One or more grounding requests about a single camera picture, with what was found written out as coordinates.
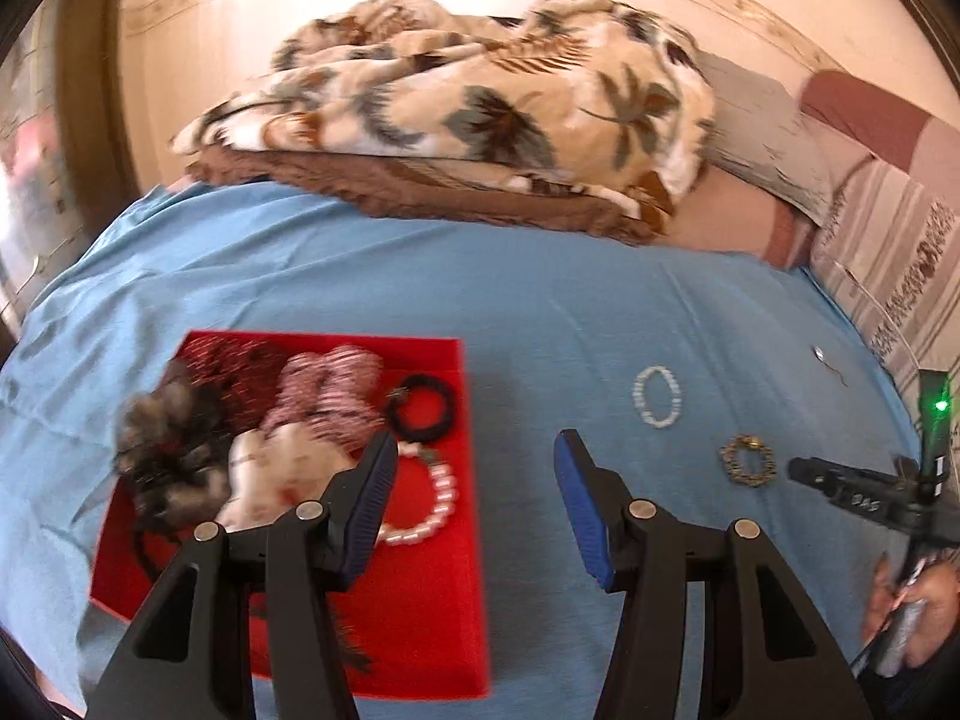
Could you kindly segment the person right hand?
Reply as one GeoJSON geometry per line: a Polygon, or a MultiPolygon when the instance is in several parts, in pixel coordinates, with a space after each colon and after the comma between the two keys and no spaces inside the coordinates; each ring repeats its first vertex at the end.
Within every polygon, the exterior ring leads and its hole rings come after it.
{"type": "MultiPolygon", "coordinates": [[[[928,567],[903,595],[907,603],[923,606],[903,653],[903,665],[919,668],[939,652],[958,624],[958,572],[951,562],[928,567]]],[[[871,593],[862,619],[861,639],[869,644],[889,616],[898,595],[893,591],[892,567],[887,556],[875,564],[871,593]]]]}

